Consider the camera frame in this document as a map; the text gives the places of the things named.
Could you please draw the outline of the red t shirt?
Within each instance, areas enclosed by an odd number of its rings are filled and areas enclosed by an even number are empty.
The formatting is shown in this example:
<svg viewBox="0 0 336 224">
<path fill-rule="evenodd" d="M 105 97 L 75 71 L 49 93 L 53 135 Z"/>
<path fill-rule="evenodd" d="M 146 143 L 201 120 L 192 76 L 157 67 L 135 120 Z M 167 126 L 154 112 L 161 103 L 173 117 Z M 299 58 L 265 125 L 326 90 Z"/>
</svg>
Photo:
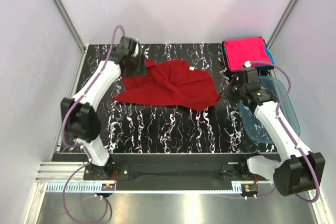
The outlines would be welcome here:
<svg viewBox="0 0 336 224">
<path fill-rule="evenodd" d="M 203 111 L 215 106 L 220 95 L 212 76 L 185 60 L 146 61 L 146 76 L 123 77 L 125 91 L 113 99 L 149 106 L 184 106 Z"/>
</svg>

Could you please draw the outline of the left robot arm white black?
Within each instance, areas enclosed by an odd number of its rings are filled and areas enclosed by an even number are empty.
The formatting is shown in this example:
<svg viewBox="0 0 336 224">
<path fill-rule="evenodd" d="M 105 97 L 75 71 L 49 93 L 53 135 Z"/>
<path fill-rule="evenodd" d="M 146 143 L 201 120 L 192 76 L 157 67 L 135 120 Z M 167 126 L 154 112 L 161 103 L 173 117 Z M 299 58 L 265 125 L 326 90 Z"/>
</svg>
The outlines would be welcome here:
<svg viewBox="0 0 336 224">
<path fill-rule="evenodd" d="M 88 156 L 86 172 L 102 179 L 113 175 L 112 157 L 100 138 L 101 122 L 97 115 L 99 103 L 110 86 L 123 77 L 146 74 L 145 57 L 141 54 L 139 41 L 122 36 L 119 44 L 110 48 L 87 83 L 72 98 L 60 103 L 62 116 L 62 142 L 68 146 L 66 137 L 74 139 L 75 147 Z"/>
</svg>

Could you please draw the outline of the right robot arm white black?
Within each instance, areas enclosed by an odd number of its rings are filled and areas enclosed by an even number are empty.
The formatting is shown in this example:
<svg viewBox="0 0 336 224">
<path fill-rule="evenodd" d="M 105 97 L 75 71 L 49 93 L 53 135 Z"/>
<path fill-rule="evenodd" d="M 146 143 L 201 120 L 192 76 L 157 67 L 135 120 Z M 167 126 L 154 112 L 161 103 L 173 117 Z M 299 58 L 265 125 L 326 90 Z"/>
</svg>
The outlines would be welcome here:
<svg viewBox="0 0 336 224">
<path fill-rule="evenodd" d="M 251 154 L 243 159 L 243 174 L 259 175 L 271 181 L 282 196 L 296 195 L 314 190 L 316 202 L 320 197 L 320 184 L 326 164 L 325 157 L 314 153 L 295 133 L 277 100 L 267 89 L 262 89 L 258 71 L 253 67 L 238 70 L 228 86 L 229 94 L 249 108 L 264 126 L 280 156 L 280 160 L 268 159 L 261 154 Z"/>
</svg>

